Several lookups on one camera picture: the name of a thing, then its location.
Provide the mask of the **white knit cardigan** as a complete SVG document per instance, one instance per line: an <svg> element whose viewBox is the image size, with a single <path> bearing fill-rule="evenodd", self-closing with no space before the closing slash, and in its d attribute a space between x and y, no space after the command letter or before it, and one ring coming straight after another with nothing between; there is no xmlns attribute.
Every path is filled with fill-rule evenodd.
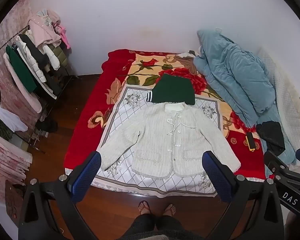
<svg viewBox="0 0 300 240"><path fill-rule="evenodd" d="M185 103L157 103L138 111L114 131L99 152L107 170L133 149L131 168L144 177L190 177L203 173L202 156L211 151L230 170L241 163L223 132L196 107Z"/></svg>

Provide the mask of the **clothes rack with garments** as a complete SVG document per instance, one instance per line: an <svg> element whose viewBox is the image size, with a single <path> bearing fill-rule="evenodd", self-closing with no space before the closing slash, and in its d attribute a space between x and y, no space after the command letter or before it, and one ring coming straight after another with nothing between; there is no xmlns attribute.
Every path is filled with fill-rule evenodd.
<svg viewBox="0 0 300 240"><path fill-rule="evenodd" d="M26 102L41 113L41 102L57 100L70 81L66 29L56 12L42 9L12 41L5 47L4 63Z"/></svg>

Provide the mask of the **black cloth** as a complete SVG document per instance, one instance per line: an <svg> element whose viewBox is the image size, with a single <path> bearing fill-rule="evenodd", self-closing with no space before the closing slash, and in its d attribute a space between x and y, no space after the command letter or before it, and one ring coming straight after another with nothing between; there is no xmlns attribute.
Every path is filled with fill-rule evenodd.
<svg viewBox="0 0 300 240"><path fill-rule="evenodd" d="M256 131L259 137L266 143L267 151L271 151L277 157L285 151L285 141L279 122L266 121L257 124Z"/></svg>

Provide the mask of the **white patterned mat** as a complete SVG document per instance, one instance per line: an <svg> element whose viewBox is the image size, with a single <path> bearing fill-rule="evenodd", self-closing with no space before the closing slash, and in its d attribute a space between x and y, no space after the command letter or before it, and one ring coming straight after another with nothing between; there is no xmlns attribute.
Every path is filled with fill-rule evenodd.
<svg viewBox="0 0 300 240"><path fill-rule="evenodd" d="M92 185L104 190L159 198L213 197L216 191L200 164L211 144L184 103L155 106L150 90L124 85L102 134L98 150L105 162Z"/></svg>

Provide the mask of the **light blue quilt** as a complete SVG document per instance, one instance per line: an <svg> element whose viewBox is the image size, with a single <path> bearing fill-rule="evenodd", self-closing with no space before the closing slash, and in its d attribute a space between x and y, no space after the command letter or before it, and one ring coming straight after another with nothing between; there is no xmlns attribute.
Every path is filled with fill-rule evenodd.
<svg viewBox="0 0 300 240"><path fill-rule="evenodd" d="M247 128L281 122L275 88L263 61L213 30L199 30L200 54L193 60L209 86Z"/></svg>

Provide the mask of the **folded dark green sweater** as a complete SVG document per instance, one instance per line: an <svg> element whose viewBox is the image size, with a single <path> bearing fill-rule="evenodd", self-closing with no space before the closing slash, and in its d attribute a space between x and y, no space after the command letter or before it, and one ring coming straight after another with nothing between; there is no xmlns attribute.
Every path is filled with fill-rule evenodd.
<svg viewBox="0 0 300 240"><path fill-rule="evenodd" d="M190 79L164 74L152 90L147 93L147 102L195 104L194 88Z"/></svg>

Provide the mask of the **black yellow small device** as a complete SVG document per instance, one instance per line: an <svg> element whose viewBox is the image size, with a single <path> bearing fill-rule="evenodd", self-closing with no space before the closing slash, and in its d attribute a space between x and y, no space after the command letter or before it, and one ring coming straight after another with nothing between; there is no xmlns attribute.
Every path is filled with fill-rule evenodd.
<svg viewBox="0 0 300 240"><path fill-rule="evenodd" d="M254 150L256 150L256 146L255 146L253 134L251 132L248 132L248 133L246 133L245 138L246 138L246 142L247 142L249 151L254 152Z"/></svg>

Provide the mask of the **red floral blanket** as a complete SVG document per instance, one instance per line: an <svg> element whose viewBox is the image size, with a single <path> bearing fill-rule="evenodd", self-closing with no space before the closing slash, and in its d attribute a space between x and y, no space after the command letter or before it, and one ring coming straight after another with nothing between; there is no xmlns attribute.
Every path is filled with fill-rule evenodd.
<svg viewBox="0 0 300 240"><path fill-rule="evenodd" d="M263 152L255 128L247 128L231 107L223 102L208 85L202 74L192 75L175 57L175 53L146 52L119 49L108 53L101 66L103 73L90 94L76 124L65 154L64 167L74 168L95 150L109 121L115 103L124 85L142 85L152 88L163 74L190 79L197 95L219 100L224 136L241 162L239 173L257 179L265 179ZM256 150L250 152L246 133L254 137Z"/></svg>

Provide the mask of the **person's legs and feet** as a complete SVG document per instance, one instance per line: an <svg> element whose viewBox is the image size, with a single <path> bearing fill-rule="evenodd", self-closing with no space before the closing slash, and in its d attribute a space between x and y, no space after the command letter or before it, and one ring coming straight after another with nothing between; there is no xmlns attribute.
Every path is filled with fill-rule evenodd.
<svg viewBox="0 0 300 240"><path fill-rule="evenodd" d="M160 216L151 212L150 205L145 200L139 203L138 209L139 216L120 239L202 239L186 230L174 217L176 208L173 204L168 205Z"/></svg>

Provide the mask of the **brown cloth on bed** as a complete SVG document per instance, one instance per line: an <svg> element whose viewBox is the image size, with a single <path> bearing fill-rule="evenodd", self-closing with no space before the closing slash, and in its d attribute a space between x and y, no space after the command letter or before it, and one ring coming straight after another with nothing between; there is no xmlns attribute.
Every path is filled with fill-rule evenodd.
<svg viewBox="0 0 300 240"><path fill-rule="evenodd" d="M195 67L193 60L196 56L187 52L175 55L175 59L179 61L192 75L197 75L198 71Z"/></svg>

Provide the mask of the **white textured pillow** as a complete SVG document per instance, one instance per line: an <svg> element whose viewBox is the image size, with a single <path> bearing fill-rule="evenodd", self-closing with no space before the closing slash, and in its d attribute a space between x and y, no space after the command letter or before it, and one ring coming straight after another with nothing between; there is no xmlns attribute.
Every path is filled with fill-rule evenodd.
<svg viewBox="0 0 300 240"><path fill-rule="evenodd" d="M276 92L276 105L283 129L295 150L300 149L300 95L284 69L261 48L258 57L264 62Z"/></svg>

